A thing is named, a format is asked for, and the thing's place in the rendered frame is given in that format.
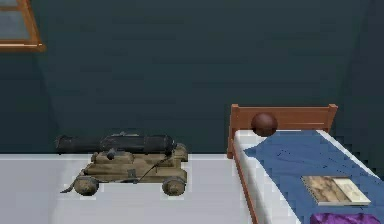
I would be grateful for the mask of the purple cloth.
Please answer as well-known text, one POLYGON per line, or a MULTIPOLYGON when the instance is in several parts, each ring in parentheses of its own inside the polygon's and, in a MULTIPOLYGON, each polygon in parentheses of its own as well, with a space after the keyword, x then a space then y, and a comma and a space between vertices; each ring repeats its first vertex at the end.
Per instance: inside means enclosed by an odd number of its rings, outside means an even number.
POLYGON ((334 214, 317 213, 310 217, 310 224, 381 224, 371 214, 334 214))

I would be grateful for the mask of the dark brown ball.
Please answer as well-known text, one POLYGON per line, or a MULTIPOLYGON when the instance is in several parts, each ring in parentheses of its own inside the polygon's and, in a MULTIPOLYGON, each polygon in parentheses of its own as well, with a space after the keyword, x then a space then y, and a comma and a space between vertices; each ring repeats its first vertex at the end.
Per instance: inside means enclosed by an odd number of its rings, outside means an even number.
POLYGON ((251 121, 252 131, 261 137, 269 137, 277 131, 277 119, 270 113, 258 113, 251 121))

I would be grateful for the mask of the black cannon on wooden carriage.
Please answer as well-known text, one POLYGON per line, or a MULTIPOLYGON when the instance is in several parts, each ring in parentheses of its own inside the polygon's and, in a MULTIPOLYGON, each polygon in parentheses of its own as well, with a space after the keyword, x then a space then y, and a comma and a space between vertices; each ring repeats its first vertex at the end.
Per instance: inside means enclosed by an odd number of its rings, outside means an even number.
POLYGON ((101 183, 160 183, 168 196, 185 192, 187 172, 181 164, 188 160, 184 144, 168 135, 138 135, 120 132, 99 138, 61 135, 55 140, 58 154, 91 156, 68 191, 94 195, 101 183))

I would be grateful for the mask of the wooden framed window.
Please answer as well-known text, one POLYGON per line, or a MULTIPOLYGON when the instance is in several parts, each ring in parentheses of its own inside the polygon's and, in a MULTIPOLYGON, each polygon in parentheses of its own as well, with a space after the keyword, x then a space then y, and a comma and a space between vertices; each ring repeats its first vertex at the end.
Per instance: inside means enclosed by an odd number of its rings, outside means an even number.
POLYGON ((0 0, 0 52, 43 52, 30 0, 0 0))

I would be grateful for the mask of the tan book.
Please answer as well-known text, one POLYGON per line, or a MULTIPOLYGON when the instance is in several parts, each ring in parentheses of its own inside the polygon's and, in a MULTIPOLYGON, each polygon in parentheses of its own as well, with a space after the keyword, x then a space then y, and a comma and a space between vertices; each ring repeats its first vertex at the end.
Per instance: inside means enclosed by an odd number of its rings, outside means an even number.
POLYGON ((302 176, 319 206, 368 206, 371 200, 346 176, 302 176))

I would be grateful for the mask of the wooden bed with blue blanket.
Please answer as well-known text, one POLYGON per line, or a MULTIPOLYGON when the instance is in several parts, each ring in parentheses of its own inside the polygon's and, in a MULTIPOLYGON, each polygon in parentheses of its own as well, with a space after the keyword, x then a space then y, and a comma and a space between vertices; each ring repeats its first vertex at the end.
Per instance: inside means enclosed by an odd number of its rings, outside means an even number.
POLYGON ((251 224, 310 224, 317 213, 371 214, 384 224, 384 181, 329 135, 337 106, 231 106, 227 157, 234 160, 251 224), (269 137, 255 134, 252 118, 270 113, 269 137), (302 176, 346 176, 371 200, 368 206, 319 206, 302 176))

